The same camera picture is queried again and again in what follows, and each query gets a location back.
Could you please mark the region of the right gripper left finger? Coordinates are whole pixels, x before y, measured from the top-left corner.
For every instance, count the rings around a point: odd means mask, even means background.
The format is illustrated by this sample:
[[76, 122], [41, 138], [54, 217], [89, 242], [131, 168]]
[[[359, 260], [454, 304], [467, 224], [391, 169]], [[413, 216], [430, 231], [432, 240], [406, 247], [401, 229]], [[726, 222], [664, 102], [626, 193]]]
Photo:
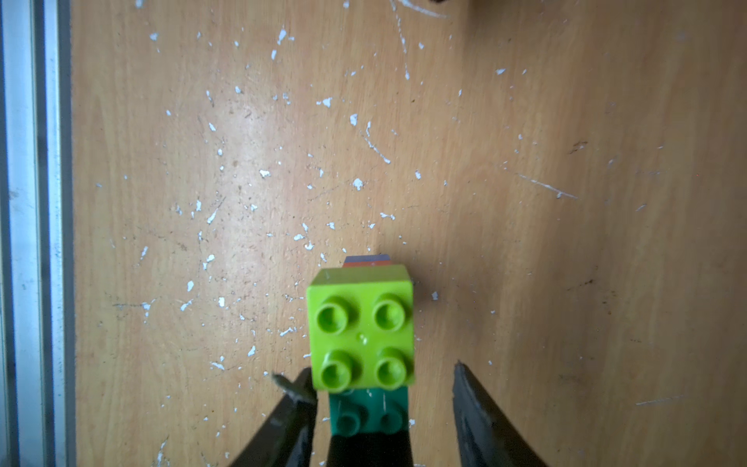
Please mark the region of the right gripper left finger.
[[272, 380], [284, 395], [231, 466], [309, 466], [318, 408], [311, 368], [295, 381]]

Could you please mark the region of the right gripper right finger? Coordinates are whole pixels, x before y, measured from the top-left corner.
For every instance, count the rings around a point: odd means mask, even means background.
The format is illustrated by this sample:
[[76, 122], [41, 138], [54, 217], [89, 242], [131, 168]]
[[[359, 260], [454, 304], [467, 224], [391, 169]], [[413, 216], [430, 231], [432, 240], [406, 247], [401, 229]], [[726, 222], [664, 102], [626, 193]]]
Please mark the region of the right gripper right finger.
[[477, 377], [454, 368], [453, 414], [462, 466], [546, 466]]

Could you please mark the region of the dark green lego brick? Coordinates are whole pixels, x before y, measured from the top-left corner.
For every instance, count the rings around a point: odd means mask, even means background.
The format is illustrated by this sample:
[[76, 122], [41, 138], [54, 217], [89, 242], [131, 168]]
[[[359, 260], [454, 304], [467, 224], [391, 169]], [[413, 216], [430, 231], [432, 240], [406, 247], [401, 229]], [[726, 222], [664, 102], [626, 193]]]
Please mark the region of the dark green lego brick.
[[409, 390], [350, 389], [330, 393], [331, 428], [334, 436], [359, 434], [393, 435], [409, 427]]

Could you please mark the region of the black small lego brick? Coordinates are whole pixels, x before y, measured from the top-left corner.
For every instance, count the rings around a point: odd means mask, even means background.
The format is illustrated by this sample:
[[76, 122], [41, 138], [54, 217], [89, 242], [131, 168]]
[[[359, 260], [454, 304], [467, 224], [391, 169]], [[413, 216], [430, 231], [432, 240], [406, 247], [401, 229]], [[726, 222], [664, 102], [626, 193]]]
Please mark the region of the black small lego brick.
[[412, 445], [406, 431], [359, 433], [352, 437], [335, 435], [331, 439], [328, 467], [413, 467]]

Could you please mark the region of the lime green lego brick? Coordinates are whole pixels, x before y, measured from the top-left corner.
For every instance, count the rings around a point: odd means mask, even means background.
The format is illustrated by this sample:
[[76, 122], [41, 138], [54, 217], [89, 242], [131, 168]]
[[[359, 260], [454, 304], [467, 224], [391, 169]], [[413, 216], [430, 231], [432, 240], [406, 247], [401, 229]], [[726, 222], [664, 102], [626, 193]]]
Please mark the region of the lime green lego brick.
[[323, 269], [307, 287], [315, 389], [414, 383], [414, 284], [403, 265]]

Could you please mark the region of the red lego brick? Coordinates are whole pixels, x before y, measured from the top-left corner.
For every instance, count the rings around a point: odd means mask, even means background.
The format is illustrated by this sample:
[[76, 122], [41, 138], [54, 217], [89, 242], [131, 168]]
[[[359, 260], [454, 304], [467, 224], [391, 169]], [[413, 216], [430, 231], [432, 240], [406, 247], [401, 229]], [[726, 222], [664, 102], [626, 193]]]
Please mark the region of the red lego brick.
[[383, 260], [383, 261], [365, 261], [365, 262], [345, 262], [342, 267], [343, 268], [371, 268], [371, 267], [382, 267], [382, 266], [390, 266], [391, 261], [390, 260]]

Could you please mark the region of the blue lego brick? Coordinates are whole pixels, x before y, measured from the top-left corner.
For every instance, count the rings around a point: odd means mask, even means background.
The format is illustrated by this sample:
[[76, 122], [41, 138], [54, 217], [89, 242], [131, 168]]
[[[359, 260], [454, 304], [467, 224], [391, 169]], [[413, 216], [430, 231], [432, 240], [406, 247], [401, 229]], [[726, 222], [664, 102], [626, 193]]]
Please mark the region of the blue lego brick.
[[358, 256], [347, 256], [344, 262], [347, 263], [375, 263], [375, 262], [387, 262], [391, 261], [389, 255], [358, 255]]

